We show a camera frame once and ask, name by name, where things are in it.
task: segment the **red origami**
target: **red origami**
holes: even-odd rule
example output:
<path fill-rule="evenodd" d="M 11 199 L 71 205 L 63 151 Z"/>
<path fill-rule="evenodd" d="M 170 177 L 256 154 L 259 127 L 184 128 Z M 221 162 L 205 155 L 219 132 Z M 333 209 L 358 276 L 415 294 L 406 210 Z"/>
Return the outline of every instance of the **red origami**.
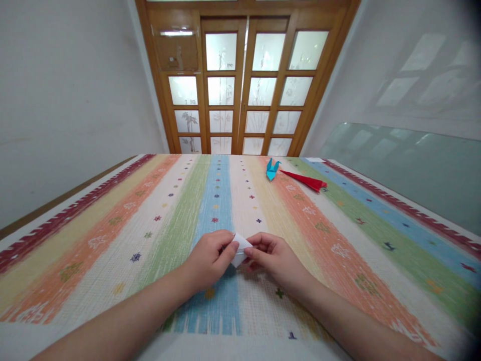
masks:
<path fill-rule="evenodd" d="M 283 171 L 282 169 L 280 169 L 280 171 L 282 173 L 287 174 L 288 176 L 291 176 L 292 178 L 297 179 L 298 181 L 304 183 L 308 187 L 315 190 L 317 193 L 319 193 L 321 188 L 327 188 L 327 183 L 323 182 L 322 180 L 309 178 L 309 177 L 306 177 L 306 176 L 303 176 L 303 175 L 286 172 L 286 171 Z"/>

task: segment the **yellow stripe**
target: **yellow stripe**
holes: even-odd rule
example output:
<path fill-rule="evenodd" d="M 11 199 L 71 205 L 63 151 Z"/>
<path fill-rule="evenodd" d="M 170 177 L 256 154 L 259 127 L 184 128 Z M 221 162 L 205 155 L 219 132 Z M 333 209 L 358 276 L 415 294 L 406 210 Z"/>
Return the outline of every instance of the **yellow stripe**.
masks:
<path fill-rule="evenodd" d="M 147 174 L 153 171 L 168 155 L 160 154 L 136 170 L 117 187 L 93 203 L 84 212 L 76 216 L 60 232 L 53 235 L 35 250 L 27 259 L 16 264 L 0 278 L 0 314 L 22 294 L 42 273 L 61 259 L 76 241 L 102 219 L 130 190 L 142 182 Z"/>
<path fill-rule="evenodd" d="M 275 230 L 277 236 L 284 238 L 304 267 L 320 282 L 326 284 L 322 270 L 312 256 L 313 252 L 308 248 L 307 242 L 304 241 L 297 224 L 292 221 L 285 205 L 279 200 L 275 188 L 269 184 L 265 169 L 261 167 L 256 157 L 245 157 L 244 159 L 251 172 L 256 193 L 262 195 L 259 197 L 259 203 L 269 229 Z M 310 334 L 314 339 L 332 340 L 324 328 L 299 303 L 293 302 L 293 311 L 299 320 L 299 329 L 303 338 L 308 338 L 308 334 Z"/>

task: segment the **tablecloth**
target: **tablecloth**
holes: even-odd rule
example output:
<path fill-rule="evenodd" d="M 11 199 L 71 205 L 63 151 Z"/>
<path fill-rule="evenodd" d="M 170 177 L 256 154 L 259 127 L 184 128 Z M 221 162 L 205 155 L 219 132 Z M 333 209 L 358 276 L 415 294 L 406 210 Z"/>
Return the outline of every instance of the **tablecloth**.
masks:
<path fill-rule="evenodd" d="M 0 242 L 2 354 L 33 356 L 182 264 L 204 233 L 229 229 L 285 238 L 323 284 L 458 357 L 478 313 L 479 237 L 333 160 L 274 157 L 327 182 L 320 194 L 281 172 L 269 182 L 269 160 L 140 155 Z M 266 273 L 243 266 L 176 310 L 141 358 L 250 353 L 346 358 Z"/>

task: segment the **blue stripe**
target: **blue stripe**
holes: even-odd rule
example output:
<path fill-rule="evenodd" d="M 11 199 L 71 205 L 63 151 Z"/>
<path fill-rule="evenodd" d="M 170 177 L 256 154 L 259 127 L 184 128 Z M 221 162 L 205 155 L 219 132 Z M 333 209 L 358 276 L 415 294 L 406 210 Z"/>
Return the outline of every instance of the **blue stripe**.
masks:
<path fill-rule="evenodd" d="M 459 248 L 451 245 L 449 241 L 428 231 L 411 217 L 380 200 L 378 197 L 374 197 L 372 194 L 366 192 L 363 187 L 352 182 L 350 179 L 336 172 L 332 168 L 323 163 L 309 162 L 305 158 L 302 158 L 302 160 L 310 167 L 320 172 L 322 176 L 327 177 L 331 182 L 340 186 L 350 196 L 370 208 L 376 215 L 402 234 L 405 234 L 422 249 L 428 251 L 455 274 L 469 282 L 475 288 L 481 289 L 481 283 L 478 278 L 478 275 L 481 272 L 480 262 L 465 255 L 459 250 Z M 476 270 L 476 273 L 463 268 L 461 263 L 472 266 Z"/>
<path fill-rule="evenodd" d="M 213 155 L 211 157 L 205 187 L 192 248 L 205 233 L 219 229 L 234 231 L 228 156 Z M 179 308 L 176 315 L 175 332 L 184 332 L 185 326 L 187 326 L 189 333 L 207 333 L 209 331 L 211 334 L 219 334 L 222 319 L 222 334 L 232 335 L 233 322 L 235 322 L 236 334 L 242 334 L 234 266 L 230 265 L 222 278 L 216 282 L 213 292 L 213 298 L 210 300 L 206 298 L 205 291 L 202 291 Z"/>

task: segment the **red stripe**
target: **red stripe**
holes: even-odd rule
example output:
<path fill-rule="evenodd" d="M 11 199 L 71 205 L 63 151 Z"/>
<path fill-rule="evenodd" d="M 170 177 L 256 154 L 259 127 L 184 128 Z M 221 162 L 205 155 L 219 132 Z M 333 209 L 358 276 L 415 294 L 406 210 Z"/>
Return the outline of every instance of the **red stripe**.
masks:
<path fill-rule="evenodd" d="M 404 213 L 410 215 L 418 222 L 424 224 L 431 230 L 435 231 L 436 233 L 440 234 L 441 236 L 445 237 L 446 239 L 450 240 L 455 245 L 463 248 L 466 252 L 473 255 L 477 259 L 481 260 L 481 245 L 476 243 L 474 240 L 459 234 L 458 232 L 450 229 L 449 227 L 441 224 L 439 221 L 431 218 L 430 216 L 425 215 L 421 211 L 413 208 L 403 201 L 400 201 L 396 197 L 382 191 L 375 185 L 365 181 L 364 179 L 359 178 L 358 176 L 352 174 L 348 170 L 338 166 L 337 164 L 332 163 L 329 160 L 324 159 L 324 164 L 329 166 L 330 168 L 336 170 L 337 172 L 341 173 L 345 177 L 349 178 L 353 182 L 359 184 L 360 186 L 364 187 L 365 189 L 369 190 L 370 192 L 376 194 L 378 197 L 384 199 L 386 202 L 392 204 L 396 208 L 400 209 Z"/>
<path fill-rule="evenodd" d="M 98 201 L 118 183 L 129 177 L 134 171 L 151 160 L 155 155 L 147 154 L 139 160 L 102 183 L 87 195 L 65 208 L 63 211 L 50 218 L 28 235 L 23 236 L 10 247 L 0 252 L 0 274 L 7 272 L 14 264 L 23 260 L 28 253 L 41 245 L 46 239 L 57 233 L 63 226 L 68 224 L 75 216 Z"/>

